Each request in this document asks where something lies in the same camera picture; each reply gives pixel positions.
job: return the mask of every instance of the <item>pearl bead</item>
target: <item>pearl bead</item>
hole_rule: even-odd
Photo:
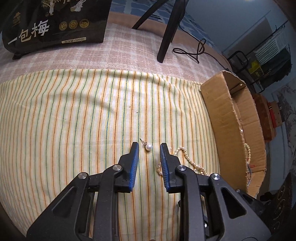
[[[145,146],[145,148],[146,148],[146,150],[147,151],[151,151],[152,150],[152,145],[151,144],[147,144],[146,146]]]

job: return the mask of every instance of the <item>striped fabric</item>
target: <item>striped fabric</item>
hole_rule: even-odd
[[[159,146],[184,146],[208,173],[218,155],[199,85],[124,70],[25,74],[0,85],[0,201],[26,233],[80,172],[103,172],[139,138],[135,188],[119,195],[120,239],[177,240],[179,196],[156,172]],[[189,166],[179,153],[180,162]]]

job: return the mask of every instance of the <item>pearl earring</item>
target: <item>pearl earring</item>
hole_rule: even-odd
[[[143,145],[145,146],[145,148],[146,148],[147,151],[151,151],[152,150],[152,148],[153,148],[152,144],[148,144],[147,141],[145,141],[145,142],[142,141],[141,138],[140,138],[140,140],[141,140],[141,142],[143,142]]]

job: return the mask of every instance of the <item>black package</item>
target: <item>black package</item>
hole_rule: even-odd
[[[14,59],[53,45],[102,43],[112,0],[23,0],[2,32]]]

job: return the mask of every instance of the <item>silver bolt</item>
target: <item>silver bolt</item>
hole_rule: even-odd
[[[81,172],[78,174],[78,178],[79,179],[85,179],[87,177],[87,173],[86,172]]]
[[[121,165],[114,165],[114,166],[113,166],[113,170],[114,170],[114,171],[119,171],[119,170],[121,170]]]
[[[213,173],[211,175],[211,178],[213,178],[214,180],[219,180],[220,179],[220,175],[218,173]]]
[[[184,165],[179,165],[179,166],[177,166],[177,168],[180,171],[185,171],[186,170],[186,166],[184,166]]]

